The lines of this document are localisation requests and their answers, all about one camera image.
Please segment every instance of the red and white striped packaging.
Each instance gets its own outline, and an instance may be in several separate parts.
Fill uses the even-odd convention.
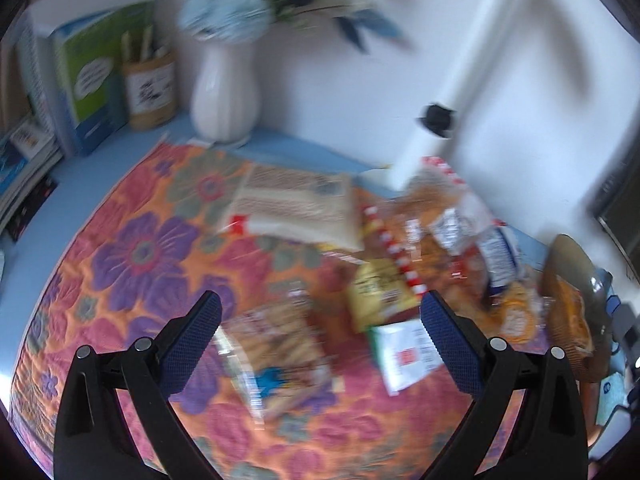
[[[442,160],[439,156],[426,156],[422,159],[422,163],[425,166],[431,166],[437,168],[443,175],[449,178],[450,182],[461,189],[468,189],[466,182],[460,178],[455,171]],[[385,228],[385,224],[380,218],[378,207],[375,205],[367,205],[364,207],[364,216],[367,222],[378,232],[380,241],[384,245],[386,252],[395,261],[396,266],[404,276],[406,282],[411,287],[411,290],[422,298],[424,294],[429,291],[427,283],[423,283],[418,276],[418,273],[412,266],[412,261],[409,254],[402,248],[402,245],[394,239],[388,229]],[[506,224],[498,219],[494,219],[495,226],[505,226]]]

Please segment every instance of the white packet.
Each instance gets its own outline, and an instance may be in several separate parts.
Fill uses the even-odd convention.
[[[476,237],[494,224],[488,207],[471,191],[458,204],[445,209],[429,229],[439,245],[452,256],[463,254]]]
[[[386,391],[390,396],[425,378],[442,364],[419,319],[371,329]]]
[[[518,242],[508,227],[487,230],[478,240],[478,249],[489,271],[489,293],[500,294],[520,274]]]

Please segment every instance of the screw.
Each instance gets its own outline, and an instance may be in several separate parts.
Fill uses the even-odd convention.
[[[556,359],[564,359],[564,350],[562,350],[559,346],[554,346],[551,349],[551,355]]]
[[[91,353],[91,347],[90,347],[89,345],[81,346],[81,347],[76,351],[76,355],[78,356],[78,359],[84,359],[84,358],[85,358],[85,357],[87,357],[90,353]]]
[[[133,348],[135,348],[138,352],[149,350],[151,348],[151,339],[149,339],[148,337],[141,337],[135,343],[133,343]]]
[[[493,339],[491,339],[491,341],[489,341],[489,345],[491,345],[491,348],[497,350],[498,352],[502,352],[507,349],[507,342],[499,337],[494,337]]]

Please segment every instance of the green book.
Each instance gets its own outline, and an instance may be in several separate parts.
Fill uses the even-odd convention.
[[[153,2],[142,2],[64,25],[53,35],[65,119],[78,153],[91,153],[127,123],[122,35],[140,52]]]

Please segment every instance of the orange fabric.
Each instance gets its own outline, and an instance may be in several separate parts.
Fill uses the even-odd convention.
[[[389,397],[366,340],[354,336],[335,260],[316,248],[214,230],[248,163],[223,152],[160,144],[110,193],[62,258],[37,306],[12,386],[12,422],[51,471],[56,413],[75,350],[119,351],[215,290],[225,316],[303,282],[343,391],[325,389],[258,430],[212,346],[172,406],[225,478],[419,478],[470,398],[444,367]],[[160,467],[127,394],[124,413],[145,461]],[[515,399],[487,464],[513,425]]]

